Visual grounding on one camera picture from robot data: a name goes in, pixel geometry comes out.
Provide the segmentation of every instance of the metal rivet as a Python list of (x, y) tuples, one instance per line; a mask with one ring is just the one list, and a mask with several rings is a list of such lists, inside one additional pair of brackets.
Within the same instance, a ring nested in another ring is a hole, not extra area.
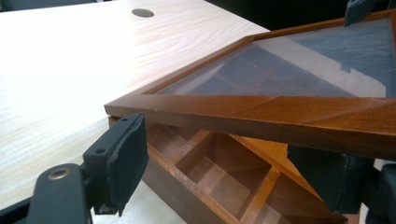
[(134, 10), (132, 10), (132, 13), (134, 13), (134, 15), (138, 16), (138, 17), (153, 17), (154, 13), (150, 10), (147, 9), (143, 9), (143, 8), (136, 8)]
[(65, 176), (69, 175), (72, 170), (70, 168), (64, 167), (64, 168), (59, 168), (54, 171), (52, 171), (49, 174), (49, 179), (51, 180), (57, 180), (57, 179), (62, 179)]

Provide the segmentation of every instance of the desk hole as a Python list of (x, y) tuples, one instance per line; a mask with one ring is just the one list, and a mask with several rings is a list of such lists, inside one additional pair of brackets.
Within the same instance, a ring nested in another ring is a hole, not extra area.
[(144, 9), (144, 8), (136, 8), (134, 10), (132, 10), (132, 13), (134, 13), (134, 15), (138, 16), (138, 17), (153, 17), (154, 13), (150, 10)]

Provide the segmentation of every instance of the glass pane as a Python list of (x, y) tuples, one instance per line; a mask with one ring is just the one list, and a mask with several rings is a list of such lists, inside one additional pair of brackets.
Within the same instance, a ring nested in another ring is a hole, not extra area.
[(394, 97), (388, 19), (255, 41), (160, 94)]

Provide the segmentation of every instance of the clamp jaw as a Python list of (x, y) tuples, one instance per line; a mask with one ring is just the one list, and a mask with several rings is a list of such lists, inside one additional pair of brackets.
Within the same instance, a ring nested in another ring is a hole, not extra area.
[(120, 119), (83, 160), (42, 173), (33, 197), (0, 211), (0, 223), (92, 223), (92, 207), (121, 216), (149, 161), (143, 114)]

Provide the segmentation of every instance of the light wood desk surface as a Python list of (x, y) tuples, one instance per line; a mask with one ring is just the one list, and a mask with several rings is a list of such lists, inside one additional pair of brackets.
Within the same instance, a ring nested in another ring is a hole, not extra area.
[[(82, 163), (108, 128), (105, 103), (266, 31), (203, 0), (0, 13), (0, 209), (30, 197), (50, 167)], [(143, 182), (122, 218), (94, 218), (110, 221), (183, 222)]]

